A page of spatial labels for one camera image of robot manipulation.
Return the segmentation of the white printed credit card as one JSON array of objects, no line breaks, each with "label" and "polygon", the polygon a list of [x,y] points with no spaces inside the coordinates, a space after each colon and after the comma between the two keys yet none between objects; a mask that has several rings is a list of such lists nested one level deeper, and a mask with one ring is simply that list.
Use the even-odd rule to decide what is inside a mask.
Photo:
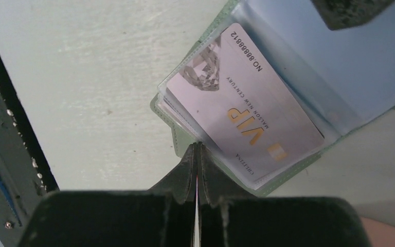
[{"label": "white printed credit card", "polygon": [[324,137],[238,23],[166,84],[246,183],[317,150]]}]

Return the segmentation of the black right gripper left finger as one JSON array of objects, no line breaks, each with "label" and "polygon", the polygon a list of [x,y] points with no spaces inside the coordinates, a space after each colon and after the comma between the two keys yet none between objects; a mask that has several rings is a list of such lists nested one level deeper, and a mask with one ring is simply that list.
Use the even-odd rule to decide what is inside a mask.
[{"label": "black right gripper left finger", "polygon": [[157,206],[195,206],[198,144],[188,146],[180,162],[148,192]]}]

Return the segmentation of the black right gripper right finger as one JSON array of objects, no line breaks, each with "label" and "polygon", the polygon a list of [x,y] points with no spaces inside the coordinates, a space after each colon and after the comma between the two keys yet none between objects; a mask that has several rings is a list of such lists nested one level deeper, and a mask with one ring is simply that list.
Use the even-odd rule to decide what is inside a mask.
[{"label": "black right gripper right finger", "polygon": [[236,183],[210,157],[202,143],[197,143],[197,194],[199,207],[215,208],[225,198],[255,198],[256,196]]}]

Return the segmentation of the pink oval plastic tray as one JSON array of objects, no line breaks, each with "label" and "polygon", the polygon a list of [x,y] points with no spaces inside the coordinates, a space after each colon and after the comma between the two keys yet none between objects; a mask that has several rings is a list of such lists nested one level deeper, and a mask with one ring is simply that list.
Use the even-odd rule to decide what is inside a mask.
[{"label": "pink oval plastic tray", "polygon": [[361,217],[361,221],[372,246],[395,247],[394,226],[365,217]]}]

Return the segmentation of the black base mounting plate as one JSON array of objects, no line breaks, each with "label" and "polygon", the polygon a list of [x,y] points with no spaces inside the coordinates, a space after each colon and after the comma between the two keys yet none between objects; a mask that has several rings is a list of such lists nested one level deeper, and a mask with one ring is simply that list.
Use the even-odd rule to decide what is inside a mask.
[{"label": "black base mounting plate", "polygon": [[0,57],[0,245],[16,246],[58,185]]}]

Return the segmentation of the green leather card holder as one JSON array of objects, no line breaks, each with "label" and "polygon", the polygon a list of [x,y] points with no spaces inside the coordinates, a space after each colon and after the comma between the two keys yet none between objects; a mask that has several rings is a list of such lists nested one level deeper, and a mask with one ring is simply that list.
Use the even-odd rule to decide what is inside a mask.
[{"label": "green leather card holder", "polygon": [[228,1],[150,106],[265,195],[395,106],[395,1]]}]

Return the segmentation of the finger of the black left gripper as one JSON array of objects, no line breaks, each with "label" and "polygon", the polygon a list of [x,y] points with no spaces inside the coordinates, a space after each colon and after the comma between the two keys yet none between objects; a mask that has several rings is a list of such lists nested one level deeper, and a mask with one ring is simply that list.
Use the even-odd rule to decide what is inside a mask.
[{"label": "finger of the black left gripper", "polygon": [[311,0],[330,30],[362,26],[390,7],[395,0]]}]

